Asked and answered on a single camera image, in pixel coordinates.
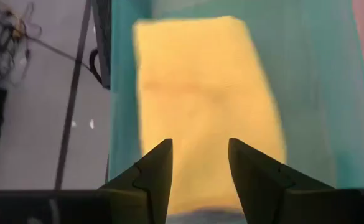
towel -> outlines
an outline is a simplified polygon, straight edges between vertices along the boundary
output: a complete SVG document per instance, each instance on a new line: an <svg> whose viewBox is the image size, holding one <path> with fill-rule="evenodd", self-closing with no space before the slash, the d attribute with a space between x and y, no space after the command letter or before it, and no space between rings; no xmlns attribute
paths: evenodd
<svg viewBox="0 0 364 224"><path fill-rule="evenodd" d="M242 212L228 140L286 160L277 107L245 23L230 16L139 21L134 43L142 154L174 140L168 215Z"/></svg>

yellow towel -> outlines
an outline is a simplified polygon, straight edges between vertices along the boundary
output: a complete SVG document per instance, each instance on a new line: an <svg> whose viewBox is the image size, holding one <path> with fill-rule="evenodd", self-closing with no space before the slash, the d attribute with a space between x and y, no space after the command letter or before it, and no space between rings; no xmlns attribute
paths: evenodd
<svg viewBox="0 0 364 224"><path fill-rule="evenodd" d="M134 35L142 152L174 140L168 214L241 211L229 138L286 159L276 105L245 24L233 17L140 21Z"/></svg>

floor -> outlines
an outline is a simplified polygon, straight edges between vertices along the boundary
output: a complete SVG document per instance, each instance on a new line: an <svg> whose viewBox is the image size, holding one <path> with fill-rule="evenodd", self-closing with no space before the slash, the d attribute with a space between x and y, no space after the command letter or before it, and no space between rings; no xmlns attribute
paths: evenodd
<svg viewBox="0 0 364 224"><path fill-rule="evenodd" d="M5 2L22 13L29 0ZM85 1L34 2L32 20L43 28L40 39L76 55ZM0 138L0 189L55 186L75 63L37 44L30 45L32 59L27 76L18 86L9 87ZM95 47L91 14L83 54L85 63ZM103 185L110 130L109 98L109 92L82 68L62 189L96 189Z"/></svg>

teal surface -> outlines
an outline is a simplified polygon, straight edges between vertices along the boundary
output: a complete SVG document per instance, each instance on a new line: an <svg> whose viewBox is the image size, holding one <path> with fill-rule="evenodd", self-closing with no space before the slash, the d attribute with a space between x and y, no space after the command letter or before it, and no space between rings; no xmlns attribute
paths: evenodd
<svg viewBox="0 0 364 224"><path fill-rule="evenodd" d="M110 178L141 157L134 21L232 15L246 22L258 49L278 104L287 163L339 188L364 187L364 63L351 1L113 2Z"/></svg>

gray floor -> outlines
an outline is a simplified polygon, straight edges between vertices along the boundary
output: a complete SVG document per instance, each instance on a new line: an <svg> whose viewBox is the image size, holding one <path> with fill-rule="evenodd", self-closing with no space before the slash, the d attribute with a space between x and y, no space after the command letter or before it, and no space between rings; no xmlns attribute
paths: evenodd
<svg viewBox="0 0 364 224"><path fill-rule="evenodd" d="M22 13L29 0L5 2ZM33 22L43 28L41 39L75 55L85 1L34 2ZM9 87L0 139L0 189L52 189L55 185L74 62L37 44L30 45L32 60L27 76L18 86ZM84 62L94 47L91 15ZM12 77L17 78L18 70ZM95 189L103 184L110 130L109 98L110 93L82 68L63 189Z"/></svg>

